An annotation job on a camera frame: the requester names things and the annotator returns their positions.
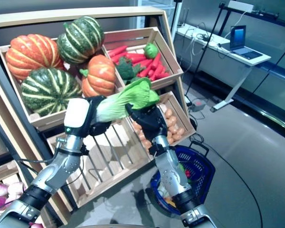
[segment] white table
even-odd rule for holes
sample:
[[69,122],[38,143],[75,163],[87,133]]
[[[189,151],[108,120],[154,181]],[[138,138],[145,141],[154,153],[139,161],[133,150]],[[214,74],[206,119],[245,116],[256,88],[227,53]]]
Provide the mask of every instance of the white table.
[[[210,35],[210,32],[207,32],[205,30],[202,30],[200,28],[185,24],[184,27],[182,28],[178,28],[177,33],[181,36],[184,36],[188,39],[193,39],[195,38],[195,42],[200,43],[201,45],[206,45],[207,42],[198,38],[200,37],[200,35],[198,34],[205,34],[205,35]],[[213,112],[215,112],[216,110],[226,106],[227,104],[231,103],[233,101],[232,97],[233,95],[236,93],[236,91],[241,87],[241,85],[243,84],[243,82],[245,81],[245,79],[248,77],[248,75],[250,74],[253,66],[268,61],[271,57],[268,55],[265,55],[261,52],[262,55],[253,59],[246,59],[242,56],[233,54],[231,52],[229,52],[228,50],[221,48],[218,46],[218,44],[226,44],[229,43],[230,41],[226,38],[217,36],[215,34],[212,34],[208,48],[213,49],[219,53],[222,53],[224,55],[227,55],[228,57],[241,62],[245,65],[245,70],[242,72],[242,77],[238,80],[238,82],[233,86],[232,90],[230,91],[230,93],[227,95],[227,97],[225,98],[225,100],[221,101],[220,103],[216,104],[215,106],[213,106],[211,108],[211,110]]]

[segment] green cabbage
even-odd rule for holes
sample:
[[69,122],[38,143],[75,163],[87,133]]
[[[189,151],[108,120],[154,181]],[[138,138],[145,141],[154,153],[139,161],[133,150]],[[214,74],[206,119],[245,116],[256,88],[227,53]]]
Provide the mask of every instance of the green cabbage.
[[157,103],[159,99],[157,93],[151,90],[150,80],[144,77],[103,100],[97,107],[96,120],[104,123],[121,119],[129,115],[125,109],[127,103],[133,105],[132,109],[142,109]]

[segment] wooden crate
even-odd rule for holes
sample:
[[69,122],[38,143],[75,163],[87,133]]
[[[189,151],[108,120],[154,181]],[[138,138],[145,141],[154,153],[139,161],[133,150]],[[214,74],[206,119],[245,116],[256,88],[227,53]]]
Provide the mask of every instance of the wooden crate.
[[[47,138],[53,153],[56,137],[59,136],[66,135],[62,133]],[[86,137],[84,144],[90,153],[83,156],[83,171],[81,173],[78,169],[67,180],[67,183],[74,181],[69,184],[69,189],[78,207],[113,187],[152,159],[134,134],[129,118],[112,124],[105,134]]]
[[171,146],[179,144],[181,141],[195,133],[195,129],[190,123],[189,118],[185,115],[173,92],[167,92],[160,95],[160,103],[158,104],[158,107],[163,114],[166,112],[167,108],[172,109],[173,115],[176,116],[176,125],[185,129],[181,139],[175,141]]
[[183,74],[180,65],[157,27],[105,32],[104,41],[106,51],[127,45],[126,51],[140,54],[143,53],[143,48],[147,43],[153,43],[159,49],[161,62],[170,75],[153,81],[152,89],[154,90],[173,84]]
[[[23,99],[22,99],[22,95],[21,95],[21,88],[20,88],[20,81],[18,81],[13,75],[12,73],[10,72],[10,70],[8,69],[7,67],[7,62],[6,62],[6,58],[5,58],[5,55],[6,55],[6,52],[8,51],[8,49],[10,48],[10,45],[5,45],[5,46],[0,46],[0,57],[3,61],[3,64],[5,66],[5,69],[8,73],[8,76],[9,76],[9,79],[11,81],[11,84],[15,90],[15,93],[20,101],[20,104],[24,110],[24,113],[28,119],[28,121],[36,128],[38,128],[38,130],[40,131],[43,131],[43,130],[46,130],[46,129],[49,129],[49,128],[52,128],[52,127],[55,127],[55,126],[59,126],[63,123],[63,120],[64,120],[64,117],[65,117],[65,114],[66,114],[66,111],[60,111],[60,112],[56,112],[56,113],[53,113],[53,114],[49,114],[49,115],[46,115],[46,116],[43,116],[43,117],[40,117],[39,114],[37,113],[32,113],[25,105],[24,105],[24,102],[23,102]],[[103,54],[105,56],[108,57],[106,51],[105,51],[105,48],[104,46],[102,46],[102,49],[99,51],[100,54]],[[70,68],[68,67],[69,64],[65,64],[67,66],[67,69],[68,69],[68,72],[73,75],[73,76],[76,76],[76,80],[81,83],[80,79],[77,77],[81,77],[79,72],[78,72],[78,69],[79,68],[86,68],[86,63],[85,64],[82,64],[82,65],[79,65],[79,66],[73,66],[71,65]],[[124,87],[124,83],[120,77],[120,75],[117,73],[117,70],[115,70],[115,74],[116,74],[116,83],[115,83],[115,90],[114,90],[114,93],[118,93],[122,90],[122,88]]]
[[[19,181],[23,182],[26,188],[28,187],[21,169],[18,167],[15,161],[11,161],[0,166],[0,183],[9,185]],[[57,228],[46,208],[41,210],[40,216],[36,220],[36,223],[41,223],[44,228]]]

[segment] green pumpkin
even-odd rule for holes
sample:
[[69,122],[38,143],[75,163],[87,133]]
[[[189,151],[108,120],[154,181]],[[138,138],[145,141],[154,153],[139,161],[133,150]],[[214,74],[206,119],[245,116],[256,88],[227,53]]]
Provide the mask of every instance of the green pumpkin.
[[92,17],[83,16],[64,26],[66,32],[59,35],[57,45],[60,56],[69,64],[85,62],[104,42],[104,32]]
[[32,70],[21,90],[25,106],[40,116],[65,110],[69,99],[82,93],[73,76],[55,68]]

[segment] power strip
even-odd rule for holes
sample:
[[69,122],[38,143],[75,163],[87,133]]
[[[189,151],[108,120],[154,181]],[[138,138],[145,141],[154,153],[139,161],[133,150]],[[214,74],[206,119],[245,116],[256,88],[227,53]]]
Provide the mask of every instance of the power strip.
[[228,7],[248,13],[252,13],[253,10],[253,5],[233,0],[230,0]]

